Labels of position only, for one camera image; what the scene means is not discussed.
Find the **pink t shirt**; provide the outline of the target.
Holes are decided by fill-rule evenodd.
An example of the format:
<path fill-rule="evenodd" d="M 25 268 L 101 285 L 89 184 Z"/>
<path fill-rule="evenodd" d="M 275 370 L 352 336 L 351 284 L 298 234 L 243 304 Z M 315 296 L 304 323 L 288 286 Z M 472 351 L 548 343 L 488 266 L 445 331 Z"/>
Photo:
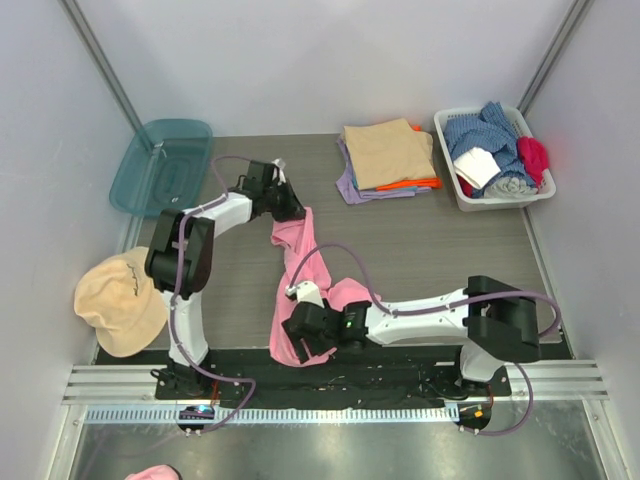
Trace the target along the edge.
<path fill-rule="evenodd" d="M 290 285 L 297 286 L 301 282 L 311 281 L 319 288 L 321 298 L 326 299 L 334 310 L 341 310 L 349 303 L 371 300 L 366 287 L 352 278 L 334 283 L 319 252 L 314 253 L 304 262 L 301 269 L 298 269 L 305 255 L 317 246 L 313 210 L 306 207 L 305 211 L 305 218 L 302 220 L 274 221 L 270 238 L 273 246 L 282 249 L 284 273 L 276 290 L 269 353 L 276 362 L 294 368 L 326 363 L 329 360 L 329 354 L 335 349 L 325 349 L 319 354 L 311 354 L 305 362 L 298 358 L 283 327 L 283 323 L 291 317 L 295 306 L 295 302 L 285 294 Z"/>

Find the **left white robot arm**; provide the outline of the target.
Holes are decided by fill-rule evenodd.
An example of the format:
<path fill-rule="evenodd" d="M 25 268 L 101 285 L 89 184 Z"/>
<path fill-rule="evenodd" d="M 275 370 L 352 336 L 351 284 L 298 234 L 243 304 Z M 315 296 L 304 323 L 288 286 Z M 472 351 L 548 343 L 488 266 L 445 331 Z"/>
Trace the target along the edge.
<path fill-rule="evenodd" d="M 264 213 L 277 222 L 302 220 L 306 210 L 284 173 L 281 159 L 250 160 L 235 186 L 214 200 L 161 212 L 145 260 L 169 319 L 167 365 L 151 371 L 159 400 L 200 399 L 217 379 L 205 338 L 202 293 L 212 273 L 214 241 Z"/>

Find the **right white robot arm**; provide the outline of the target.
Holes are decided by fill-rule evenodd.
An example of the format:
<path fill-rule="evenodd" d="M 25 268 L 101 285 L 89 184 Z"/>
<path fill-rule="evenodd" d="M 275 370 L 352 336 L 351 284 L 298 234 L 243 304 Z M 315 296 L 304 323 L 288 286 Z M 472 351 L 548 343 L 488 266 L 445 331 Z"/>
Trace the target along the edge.
<path fill-rule="evenodd" d="M 283 328 L 302 362 L 329 350 L 361 351 L 400 343 L 458 343 L 451 373 L 435 373 L 432 395 L 462 400 L 485 388 L 506 363 L 541 357 L 536 304 L 486 276 L 428 299 L 384 303 L 359 300 L 333 308 L 319 287 L 304 281 L 285 289 L 294 304 Z"/>

